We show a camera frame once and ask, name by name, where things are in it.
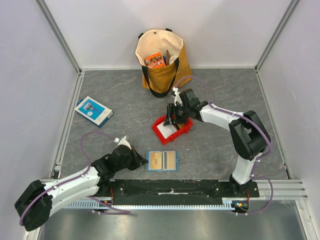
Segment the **gold credit card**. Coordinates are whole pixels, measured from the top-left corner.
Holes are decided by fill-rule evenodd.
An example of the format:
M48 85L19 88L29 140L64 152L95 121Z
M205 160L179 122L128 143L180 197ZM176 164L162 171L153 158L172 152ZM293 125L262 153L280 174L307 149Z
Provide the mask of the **gold credit card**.
M163 152L162 168L164 170L175 170L176 169L176 152L175 151L164 151Z
M149 153L149 168L151 170L161 170L162 160L163 159L161 151L151 151Z

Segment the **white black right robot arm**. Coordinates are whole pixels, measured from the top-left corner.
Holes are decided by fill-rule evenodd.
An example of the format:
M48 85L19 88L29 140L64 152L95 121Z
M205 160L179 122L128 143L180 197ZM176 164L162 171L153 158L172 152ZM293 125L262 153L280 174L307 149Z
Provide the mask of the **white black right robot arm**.
M191 88L180 92L174 87L171 94L174 102L167 105L163 126L185 125L193 119L230 132L238 157L229 177L229 191L235 197L242 196L252 181L255 162L266 149L271 149L271 138L257 113L234 112L209 101L201 102Z

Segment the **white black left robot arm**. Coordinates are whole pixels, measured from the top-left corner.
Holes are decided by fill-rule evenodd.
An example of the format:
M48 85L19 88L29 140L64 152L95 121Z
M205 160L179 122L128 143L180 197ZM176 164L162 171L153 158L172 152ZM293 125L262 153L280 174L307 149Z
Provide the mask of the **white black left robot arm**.
M94 195L106 196L110 179L121 170L136 170L148 161L134 147L120 144L112 153L105 154L85 168L68 177L43 183L31 182L14 204L19 224L27 232L47 222L49 217L65 206Z

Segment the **blue leather card holder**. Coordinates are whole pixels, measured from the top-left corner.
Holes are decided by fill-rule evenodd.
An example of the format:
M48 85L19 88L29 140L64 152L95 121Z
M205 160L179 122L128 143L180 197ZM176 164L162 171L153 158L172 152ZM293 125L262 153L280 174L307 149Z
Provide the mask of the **blue leather card holder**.
M145 170L149 172L177 172L179 170L180 157L175 150L148 150L146 160Z

